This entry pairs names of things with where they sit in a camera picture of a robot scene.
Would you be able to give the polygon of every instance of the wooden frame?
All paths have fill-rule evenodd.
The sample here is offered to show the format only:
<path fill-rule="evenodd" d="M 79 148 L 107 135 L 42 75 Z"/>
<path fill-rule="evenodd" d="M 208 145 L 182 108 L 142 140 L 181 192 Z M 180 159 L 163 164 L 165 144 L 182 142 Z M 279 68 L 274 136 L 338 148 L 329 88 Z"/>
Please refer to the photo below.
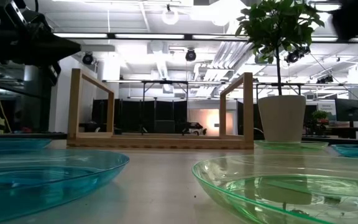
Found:
<path fill-rule="evenodd" d="M 254 97 L 253 95 L 253 80 L 252 73 L 243 73 L 237 80 L 232 82 L 225 88 L 220 95 L 219 105 L 219 137 L 236 138 L 235 136 L 228 136 L 226 134 L 226 96 L 235 88 L 243 84 L 244 97 L 244 144 L 254 145 Z"/>
<path fill-rule="evenodd" d="M 93 136 L 112 136 L 114 130 L 114 92 L 110 90 L 103 82 L 88 75 L 79 68 L 71 70 L 71 88 L 70 88 L 70 107 L 68 109 L 68 135 L 67 139 L 76 139 L 80 136 L 89 135 L 89 133 L 80 133 L 78 128 L 80 124 L 80 103 L 83 80 L 94 84 L 96 87 L 108 93 L 108 113 L 107 127 L 105 133 L 91 133 Z"/>

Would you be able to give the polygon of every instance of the green plant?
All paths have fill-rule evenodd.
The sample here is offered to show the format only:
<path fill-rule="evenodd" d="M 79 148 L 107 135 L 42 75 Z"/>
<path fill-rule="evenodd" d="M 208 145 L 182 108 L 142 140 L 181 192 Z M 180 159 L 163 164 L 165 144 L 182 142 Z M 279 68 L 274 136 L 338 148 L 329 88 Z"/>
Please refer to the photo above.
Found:
<path fill-rule="evenodd" d="M 314 119 L 326 119 L 328 117 L 328 112 L 317 110 L 312 114 Z"/>
<path fill-rule="evenodd" d="M 264 0 L 250 9 L 241 10 L 236 35 L 246 35 L 254 44 L 254 54 L 261 54 L 260 61 L 277 63 L 278 93 L 282 95 L 280 74 L 280 48 L 290 52 L 293 48 L 310 46 L 312 23 L 324 26 L 317 10 L 293 0 Z"/>

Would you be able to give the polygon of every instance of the ceiling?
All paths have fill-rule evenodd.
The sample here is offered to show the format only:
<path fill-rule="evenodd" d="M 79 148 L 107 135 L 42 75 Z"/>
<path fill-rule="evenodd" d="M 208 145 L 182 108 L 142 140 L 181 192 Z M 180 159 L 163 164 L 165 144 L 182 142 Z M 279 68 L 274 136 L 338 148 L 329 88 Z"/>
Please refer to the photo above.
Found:
<path fill-rule="evenodd" d="M 25 0 L 27 6 L 34 9 L 33 0 Z M 116 1 L 118 3 L 83 3 L 42 0 L 39 1 L 40 12 L 45 14 L 47 21 L 54 32 L 125 32 L 125 33 L 176 33 L 176 34 L 232 34 L 236 28 L 236 13 L 245 6 L 240 0 L 219 0 L 211 6 L 194 6 L 193 0 L 172 2 L 171 9 L 178 12 L 178 21 L 169 25 L 162 19 L 166 11 L 166 1 Z M 326 16 L 325 28 L 317 28 L 313 35 L 335 36 L 329 15 Z M 158 70 L 156 59 L 147 51 L 148 40 L 75 40 L 82 45 L 113 45 L 121 59 L 121 75 L 124 78 L 148 79 L 152 70 Z M 202 64 L 211 64 L 217 61 L 217 55 L 222 49 L 227 49 L 224 42 L 218 41 L 164 41 L 169 50 L 165 57 L 167 70 L 187 71 L 193 73 L 195 67 Z M 187 49 L 194 49 L 197 58 L 194 62 L 187 62 L 185 54 Z M 253 71 L 260 82 L 276 82 L 277 68 L 273 65 L 256 65 L 249 59 L 246 51 L 232 49 L 227 56 L 239 54 L 235 65 L 227 68 L 235 71 Z M 348 69 L 357 65 L 358 44 L 312 44 L 311 55 L 288 65 L 281 63 L 281 74 L 284 81 L 307 82 L 310 76 L 318 77 L 319 73 L 329 70 L 334 77 L 344 80 Z M 227 76 L 212 75 L 209 81 Z"/>

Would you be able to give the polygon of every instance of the white wall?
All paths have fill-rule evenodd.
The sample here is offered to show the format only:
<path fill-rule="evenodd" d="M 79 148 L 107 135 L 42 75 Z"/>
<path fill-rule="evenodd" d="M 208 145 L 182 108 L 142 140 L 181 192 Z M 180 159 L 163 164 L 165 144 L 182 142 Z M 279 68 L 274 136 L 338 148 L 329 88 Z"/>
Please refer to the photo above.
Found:
<path fill-rule="evenodd" d="M 62 68 L 57 85 L 52 87 L 50 99 L 49 131 L 67 133 L 68 108 L 70 104 L 70 84 L 72 68 L 80 68 L 89 75 L 97 77 L 73 57 L 59 61 Z M 91 120 L 93 99 L 96 98 L 96 87 L 87 81 L 83 82 L 80 106 L 80 122 Z"/>

